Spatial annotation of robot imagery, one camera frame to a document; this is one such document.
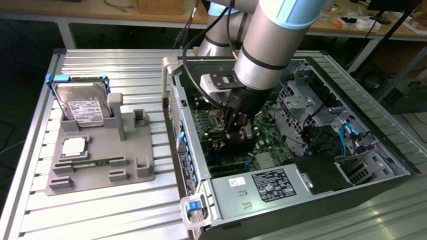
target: metal case frame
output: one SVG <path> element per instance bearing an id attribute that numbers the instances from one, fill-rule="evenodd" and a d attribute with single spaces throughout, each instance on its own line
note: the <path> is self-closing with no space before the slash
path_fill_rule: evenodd
<path id="1" fill-rule="evenodd" d="M 190 57 L 190 61 L 234 61 L 233 58 L 225 57 Z M 179 74 L 173 74 L 174 85 L 171 88 L 171 106 L 178 108 L 175 110 L 177 115 L 174 115 L 173 121 L 175 125 L 178 121 L 182 121 L 183 131 L 186 132 L 190 152 L 194 155 L 194 165 L 197 168 L 195 174 L 201 180 L 201 184 L 197 186 L 195 192 L 205 193 L 205 201 L 209 203 L 209 214 L 211 218 L 210 226 L 207 228 L 194 229 L 194 237 L 198 239 L 247 239 L 271 231 L 279 230 L 282 228 L 297 225 L 305 221 L 319 218 L 345 209 L 353 208 L 366 202 L 369 199 L 374 198 L 377 195 L 390 190 L 401 183 L 403 183 L 413 175 L 421 173 L 415 165 L 409 160 L 406 154 L 401 151 L 395 143 L 391 141 L 390 137 L 383 133 L 378 125 L 374 123 L 371 118 L 367 116 L 365 111 L 361 109 L 359 105 L 353 100 L 353 97 L 347 95 L 341 86 L 337 84 L 331 76 L 326 73 L 323 68 L 319 66 L 317 61 L 311 57 L 295 57 L 294 60 L 306 60 L 314 67 L 314 71 L 322 78 L 325 84 L 333 90 L 334 94 L 339 100 L 345 103 L 347 108 L 354 114 L 361 118 L 365 124 L 365 128 L 370 129 L 374 134 L 379 137 L 386 151 L 394 156 L 399 161 L 401 166 L 406 169 L 406 173 L 399 176 L 391 177 L 377 182 L 367 183 L 337 192 L 325 193 L 313 196 L 309 200 L 298 201 L 293 204 L 285 204 L 282 206 L 271 207 L 269 210 L 254 212 L 241 217 L 223 218 L 222 208 L 219 204 L 218 195 L 222 194 L 222 188 L 214 187 L 215 179 L 210 179 L 210 171 L 207 164 L 205 162 L 202 147 L 199 143 L 199 138 L 197 134 L 195 124 L 193 120 L 193 115 L 190 112 L 190 107 L 187 105 L 187 96 L 185 88 L 181 83 Z M 249 175 L 253 172 L 238 174 L 235 176 Z"/>

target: hard drive label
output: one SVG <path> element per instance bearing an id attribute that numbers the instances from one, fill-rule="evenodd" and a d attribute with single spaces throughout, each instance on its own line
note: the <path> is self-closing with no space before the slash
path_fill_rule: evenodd
<path id="1" fill-rule="evenodd" d="M 70 101 L 69 106 L 74 119 L 79 124 L 103 121 L 103 112 L 99 101 Z"/>
<path id="2" fill-rule="evenodd" d="M 261 199 L 271 201 L 297 195 L 295 189 L 283 169 L 253 174 Z"/>

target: desk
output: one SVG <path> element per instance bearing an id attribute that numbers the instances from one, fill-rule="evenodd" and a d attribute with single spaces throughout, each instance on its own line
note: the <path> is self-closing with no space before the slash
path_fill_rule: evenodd
<path id="1" fill-rule="evenodd" d="M 367 8 L 349 0 L 338 0 L 337 3 L 349 9 L 357 11 L 359 7 L 367 14 Z M 123 5 L 137 5 L 137 0 L 122 0 Z M 47 21 L 55 22 L 59 27 L 61 35 L 67 49 L 75 49 L 77 43 L 70 29 L 70 23 L 81 24 L 106 24 L 146 27 L 183 28 L 194 8 L 194 0 L 185 0 L 183 15 L 151 15 L 141 14 L 138 8 L 131 8 L 130 12 L 122 12 L 119 9 L 105 4 L 103 0 L 85 0 L 81 3 L 65 2 L 59 0 L 3 0 L 0 1 L 0 18 L 15 20 Z M 333 11 L 323 11 L 331 18 L 337 15 Z M 353 72 L 361 66 L 373 49 L 381 42 L 382 37 L 398 21 L 395 16 L 385 14 L 390 18 L 391 24 L 383 25 L 378 31 L 369 36 L 369 44 L 365 47 L 358 59 L 354 61 L 349 71 Z M 199 6 L 198 13 L 191 27 L 205 29 L 209 22 L 209 13 L 203 6 Z M 339 29 L 329 21 L 318 20 L 309 31 L 309 35 L 333 36 L 345 38 L 365 38 L 367 30 Z M 418 35 L 405 26 L 399 27 L 394 33 L 393 40 L 427 42 L 425 35 Z"/>

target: aluminum table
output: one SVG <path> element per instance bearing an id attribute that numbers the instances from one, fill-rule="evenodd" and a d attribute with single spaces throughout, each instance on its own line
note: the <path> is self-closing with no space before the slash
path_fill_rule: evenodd
<path id="1" fill-rule="evenodd" d="M 106 73 L 111 91 L 123 93 L 123 113 L 146 109 L 157 176 L 150 182 L 57 196 L 44 194 L 62 116 L 44 86 L 3 210 L 3 239 L 189 239 L 162 109 L 162 59 L 181 54 L 179 50 L 77 49 L 52 56 L 50 74 Z M 330 56 L 318 51 L 299 51 L 297 55 L 314 57 L 333 78 L 343 78 L 346 72 Z M 414 163 L 427 172 L 426 161 Z M 423 174 L 359 207 L 255 239 L 426 239 L 426 222 Z"/>

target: blue clip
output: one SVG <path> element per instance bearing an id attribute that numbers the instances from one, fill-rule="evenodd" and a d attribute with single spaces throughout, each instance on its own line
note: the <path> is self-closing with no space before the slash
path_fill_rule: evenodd
<path id="1" fill-rule="evenodd" d="M 186 132 L 181 132 L 181 134 L 179 134 L 179 136 L 178 136 L 178 141 L 183 141 L 183 139 L 185 139 L 185 136 L 186 136 Z"/>
<path id="2" fill-rule="evenodd" d="M 113 93 L 113 91 L 111 91 L 111 89 L 110 89 L 110 78 L 109 78 L 109 76 L 107 76 L 107 74 L 106 74 L 106 73 L 102 75 L 102 79 L 105 80 L 107 93 L 109 93 L 109 94 L 111 94 L 111 93 Z"/>
<path id="3" fill-rule="evenodd" d="M 48 89 L 51 90 L 51 93 L 55 95 L 54 88 L 52 88 L 52 83 L 51 83 L 51 74 L 46 75 L 44 80 L 46 80 L 46 85 L 47 85 Z"/>
<path id="4" fill-rule="evenodd" d="M 202 202 L 201 201 L 190 201 L 186 205 L 187 213 L 202 210 Z"/>
<path id="5" fill-rule="evenodd" d="M 70 75 L 55 75 L 54 83 L 69 83 L 71 79 Z"/>

